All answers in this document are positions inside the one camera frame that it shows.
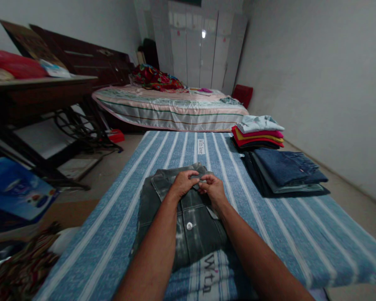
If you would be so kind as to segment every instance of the wardrobe door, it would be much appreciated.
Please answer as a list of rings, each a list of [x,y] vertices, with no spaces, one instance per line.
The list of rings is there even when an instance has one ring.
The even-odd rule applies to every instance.
[[[168,1],[150,0],[150,12],[152,14],[160,70],[173,74]]]
[[[234,14],[219,12],[217,22],[216,46],[214,48],[214,63],[212,89],[222,90],[227,71],[227,56],[229,52],[231,30]]]
[[[199,86],[211,88],[213,74],[214,46],[216,43],[217,11],[203,10],[201,33],[201,73]]]
[[[229,53],[227,55],[226,75],[224,76],[223,87],[221,89],[226,95],[233,93],[247,22],[248,18],[245,15],[234,14]]]
[[[199,87],[201,74],[201,39],[202,12],[201,8],[187,6],[187,85]]]
[[[187,21],[184,4],[169,2],[169,22],[174,68],[172,75],[187,84]]]

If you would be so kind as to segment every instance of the blue box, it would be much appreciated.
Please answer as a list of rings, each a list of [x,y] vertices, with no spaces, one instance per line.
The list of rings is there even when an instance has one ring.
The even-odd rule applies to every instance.
[[[58,195],[19,163],[0,158],[0,232],[37,223]]]

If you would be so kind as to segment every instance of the bedspread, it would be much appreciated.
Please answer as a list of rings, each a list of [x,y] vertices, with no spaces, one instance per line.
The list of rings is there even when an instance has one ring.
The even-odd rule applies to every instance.
[[[201,162],[224,181],[237,212],[306,288],[376,284],[376,240],[330,197],[265,199],[229,133],[147,132],[35,300],[110,300],[131,259],[140,192],[157,169]],[[171,275],[166,300],[250,298],[233,251],[216,251]]]
[[[135,86],[107,87],[93,99],[118,119],[146,128],[191,132],[228,132],[248,111],[227,104],[221,92],[211,95],[167,93]]]

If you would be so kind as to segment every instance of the gray denim jacket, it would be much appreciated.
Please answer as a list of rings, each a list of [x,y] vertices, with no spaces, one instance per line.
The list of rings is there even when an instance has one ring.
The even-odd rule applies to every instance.
[[[181,171],[196,170],[199,176],[213,174],[199,162],[175,169],[158,169],[154,176],[145,179],[138,213],[138,230],[132,247],[134,254],[143,241],[161,202],[168,193],[175,177]],[[211,208],[209,197],[200,195],[195,185],[182,197],[177,208],[177,233],[173,271],[191,265],[207,254],[225,248],[226,231]]]

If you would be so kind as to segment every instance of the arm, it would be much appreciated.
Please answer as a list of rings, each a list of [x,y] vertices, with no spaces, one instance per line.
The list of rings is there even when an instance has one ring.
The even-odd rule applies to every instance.
[[[114,301],[163,299],[174,262],[177,205],[199,182],[199,179],[190,179],[191,175],[198,175],[198,172],[183,171],[177,175],[128,267]]]
[[[206,183],[199,183],[200,193],[209,195],[245,272],[262,300],[314,300],[278,256],[229,204],[223,182],[213,175],[205,175],[202,180],[206,180]]]

